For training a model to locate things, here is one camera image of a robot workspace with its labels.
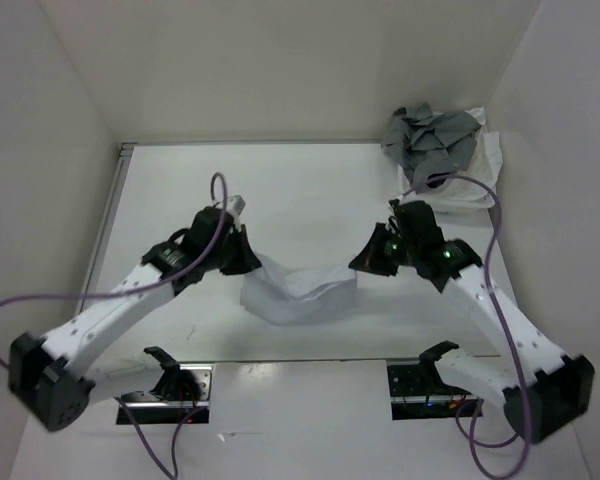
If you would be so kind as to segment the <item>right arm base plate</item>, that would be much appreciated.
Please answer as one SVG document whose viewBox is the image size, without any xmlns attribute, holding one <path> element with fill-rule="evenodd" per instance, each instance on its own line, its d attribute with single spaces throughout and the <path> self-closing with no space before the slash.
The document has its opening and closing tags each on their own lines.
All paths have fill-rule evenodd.
<svg viewBox="0 0 600 480">
<path fill-rule="evenodd" d="M 386 365 L 393 421 L 471 417 L 477 398 L 458 387 L 435 379 L 419 361 Z"/>
</svg>

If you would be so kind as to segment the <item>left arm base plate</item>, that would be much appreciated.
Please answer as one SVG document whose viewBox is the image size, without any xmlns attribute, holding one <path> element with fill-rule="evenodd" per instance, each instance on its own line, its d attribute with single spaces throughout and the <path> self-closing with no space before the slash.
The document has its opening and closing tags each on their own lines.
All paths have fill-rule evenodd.
<svg viewBox="0 0 600 480">
<path fill-rule="evenodd" d="M 133 392 L 122 396 L 139 425 L 177 425 L 186 415 L 192 416 L 186 424 L 207 424 L 210 415 L 211 364 L 184 363 L 193 380 L 180 380 L 170 392 L 155 395 L 153 392 Z"/>
</svg>

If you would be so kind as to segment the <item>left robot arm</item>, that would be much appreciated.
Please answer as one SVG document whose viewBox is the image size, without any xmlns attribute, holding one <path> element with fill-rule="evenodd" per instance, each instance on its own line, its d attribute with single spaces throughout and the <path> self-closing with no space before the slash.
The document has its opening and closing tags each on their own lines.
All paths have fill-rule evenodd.
<svg viewBox="0 0 600 480">
<path fill-rule="evenodd" d="M 175 299 L 213 270 L 243 275 L 261 266 L 240 215 L 245 202 L 232 196 L 199 211 L 193 223 L 154 245 L 112 291 L 42 337 L 24 333 L 10 346 L 8 387 L 49 432 L 60 431 L 91 404 L 128 393 L 197 402 L 203 387 L 163 348 L 95 367 L 98 357 L 151 312 Z"/>
</svg>

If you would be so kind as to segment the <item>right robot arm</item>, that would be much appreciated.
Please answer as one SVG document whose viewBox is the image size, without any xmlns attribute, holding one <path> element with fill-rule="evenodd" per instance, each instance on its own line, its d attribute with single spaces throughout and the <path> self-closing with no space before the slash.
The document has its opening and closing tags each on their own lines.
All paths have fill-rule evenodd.
<svg viewBox="0 0 600 480">
<path fill-rule="evenodd" d="M 465 241 L 445 239 L 423 201 L 393 199 L 390 219 L 375 225 L 350 268 L 392 277 L 411 267 L 476 326 L 513 370 L 497 370 L 451 341 L 419 356 L 418 380 L 430 393 L 447 386 L 500 408 L 514 432 L 537 445 L 589 408 L 595 369 L 546 337 L 491 280 L 487 262 Z"/>
</svg>

